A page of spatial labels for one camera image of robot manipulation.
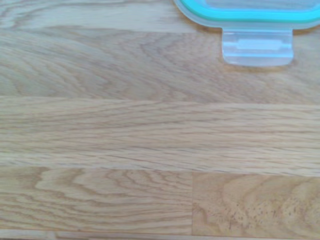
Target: transparent plastic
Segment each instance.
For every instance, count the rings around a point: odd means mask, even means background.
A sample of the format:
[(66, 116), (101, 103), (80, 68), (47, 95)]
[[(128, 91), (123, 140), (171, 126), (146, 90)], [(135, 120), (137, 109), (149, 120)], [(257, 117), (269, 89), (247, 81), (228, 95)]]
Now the transparent plastic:
[(175, 0), (194, 22), (222, 28), (227, 63), (280, 66), (293, 57), (293, 30), (320, 24), (320, 0)]

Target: lid latch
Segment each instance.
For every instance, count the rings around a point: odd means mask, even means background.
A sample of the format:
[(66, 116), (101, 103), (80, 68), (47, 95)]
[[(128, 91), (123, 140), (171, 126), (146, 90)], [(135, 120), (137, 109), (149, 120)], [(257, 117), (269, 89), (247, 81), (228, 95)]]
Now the lid latch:
[(294, 58), (293, 30), (224, 28), (222, 51), (229, 64), (252, 67), (287, 65)]

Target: food storage container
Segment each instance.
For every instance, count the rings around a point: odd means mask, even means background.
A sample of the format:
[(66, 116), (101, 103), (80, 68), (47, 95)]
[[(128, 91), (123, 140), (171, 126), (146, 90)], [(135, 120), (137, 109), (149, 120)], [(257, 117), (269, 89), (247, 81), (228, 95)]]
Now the food storage container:
[(294, 58), (293, 30), (320, 24), (320, 0), (175, 0), (192, 21), (222, 28), (229, 64), (280, 66)]

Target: wood grain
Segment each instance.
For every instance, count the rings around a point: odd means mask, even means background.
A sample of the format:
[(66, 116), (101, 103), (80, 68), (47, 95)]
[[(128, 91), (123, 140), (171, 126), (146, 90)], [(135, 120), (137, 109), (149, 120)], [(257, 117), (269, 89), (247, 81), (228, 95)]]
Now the wood grain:
[(320, 176), (320, 107), (0, 98), (0, 165)]
[(171, 0), (8, 0), (0, 20), (0, 95), (320, 103), (320, 28), (296, 32), (291, 65), (248, 68)]
[(1, 167), (0, 228), (191, 234), (192, 175)]
[(320, 178), (193, 176), (194, 235), (320, 238)]

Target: teal silicone seal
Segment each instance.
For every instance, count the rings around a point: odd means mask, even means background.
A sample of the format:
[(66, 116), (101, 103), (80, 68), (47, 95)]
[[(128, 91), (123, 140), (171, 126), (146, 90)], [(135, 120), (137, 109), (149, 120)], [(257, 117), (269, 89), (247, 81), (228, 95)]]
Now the teal silicone seal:
[(306, 24), (320, 20), (320, 5), (310, 10), (219, 9), (195, 0), (180, 0), (193, 14), (216, 22), (260, 22)]

